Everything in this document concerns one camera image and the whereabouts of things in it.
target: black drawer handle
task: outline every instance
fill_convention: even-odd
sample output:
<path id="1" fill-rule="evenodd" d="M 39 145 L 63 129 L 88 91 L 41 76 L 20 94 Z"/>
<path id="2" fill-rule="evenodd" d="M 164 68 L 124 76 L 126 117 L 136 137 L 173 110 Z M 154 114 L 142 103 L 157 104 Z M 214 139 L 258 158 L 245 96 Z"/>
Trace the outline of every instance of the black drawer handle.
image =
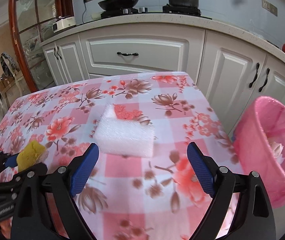
<path id="1" fill-rule="evenodd" d="M 57 55 L 60 57 L 60 59 L 63 59 L 62 56 L 59 55 L 58 51 L 59 51 L 59 47 L 57 46 Z"/>
<path id="2" fill-rule="evenodd" d="M 139 56 L 139 54 L 136 52 L 136 53 L 130 53 L 130 54 L 127 54 L 127 53 L 121 53 L 121 52 L 117 52 L 117 55 L 123 55 L 123 56 Z"/>
<path id="3" fill-rule="evenodd" d="M 56 56 L 55 52 L 56 52 L 56 48 L 54 47 L 54 56 L 56 57 L 57 60 L 59 60 L 59 58 Z"/>
<path id="4" fill-rule="evenodd" d="M 256 65 L 256 74 L 255 74 L 255 77 L 253 78 L 253 81 L 249 84 L 249 88 L 252 88 L 252 85 L 253 85 L 253 84 L 255 83 L 255 81 L 257 80 L 259 67 L 260 67 L 260 64 L 257 63 L 257 65 Z"/>
<path id="5" fill-rule="evenodd" d="M 267 68 L 266 80 L 265 80 L 264 84 L 262 85 L 262 87 L 258 90 L 259 93 L 262 91 L 262 89 L 264 88 L 264 86 L 267 85 L 269 72 L 270 72 L 270 68 Z"/>

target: glass door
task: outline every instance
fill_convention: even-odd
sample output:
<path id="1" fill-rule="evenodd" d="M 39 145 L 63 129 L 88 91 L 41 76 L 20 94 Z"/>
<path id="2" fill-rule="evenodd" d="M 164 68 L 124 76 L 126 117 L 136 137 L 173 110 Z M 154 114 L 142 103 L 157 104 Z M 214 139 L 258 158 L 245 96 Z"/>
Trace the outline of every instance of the glass door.
<path id="1" fill-rule="evenodd" d="M 55 86 L 39 45 L 54 35 L 55 0 L 9 0 L 9 22 L 15 54 L 31 92 Z"/>

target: pink plastic bag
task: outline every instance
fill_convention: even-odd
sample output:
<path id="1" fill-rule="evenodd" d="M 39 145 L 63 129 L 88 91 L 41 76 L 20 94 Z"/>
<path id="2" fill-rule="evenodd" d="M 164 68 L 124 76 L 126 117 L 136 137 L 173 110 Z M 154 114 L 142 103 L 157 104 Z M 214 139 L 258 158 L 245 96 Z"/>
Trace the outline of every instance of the pink plastic bag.
<path id="1" fill-rule="evenodd" d="M 234 132 L 234 147 L 245 174 L 258 171 L 271 205 L 285 205 L 285 106 L 271 97 L 259 97 L 246 110 Z M 279 164 L 269 141 L 283 145 Z"/>

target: black wok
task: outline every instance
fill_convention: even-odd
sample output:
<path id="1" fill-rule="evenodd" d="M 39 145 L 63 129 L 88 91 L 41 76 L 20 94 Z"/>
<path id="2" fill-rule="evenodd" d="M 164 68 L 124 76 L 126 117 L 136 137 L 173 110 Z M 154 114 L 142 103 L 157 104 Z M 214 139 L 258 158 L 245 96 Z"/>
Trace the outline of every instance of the black wok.
<path id="1" fill-rule="evenodd" d="M 98 5 L 105 11 L 132 8 L 138 3 L 138 0 L 104 0 Z"/>

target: tablecloth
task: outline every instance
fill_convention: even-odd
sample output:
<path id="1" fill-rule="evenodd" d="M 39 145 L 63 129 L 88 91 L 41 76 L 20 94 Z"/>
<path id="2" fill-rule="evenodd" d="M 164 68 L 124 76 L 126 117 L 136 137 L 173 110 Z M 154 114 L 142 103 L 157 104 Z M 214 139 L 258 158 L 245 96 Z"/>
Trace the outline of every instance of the tablecloth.
<path id="1" fill-rule="evenodd" d="M 45 164 L 53 172 L 95 142 L 107 104 L 114 105 L 119 119 L 155 127 L 154 156 L 100 152 L 84 190 L 74 199 L 86 223 L 98 240 L 189 239 L 211 198 L 187 159 L 188 143 L 196 142 L 205 155 L 233 172 L 242 173 L 242 168 L 216 114 L 185 72 L 96 78 L 18 98 L 0 124 L 0 150 L 15 154 L 37 140 L 47 147 Z M 0 182 L 15 173 L 17 169 L 7 168 Z M 233 198 L 219 236 L 227 233 L 236 202 Z M 61 224 L 55 224 L 65 235 Z"/>

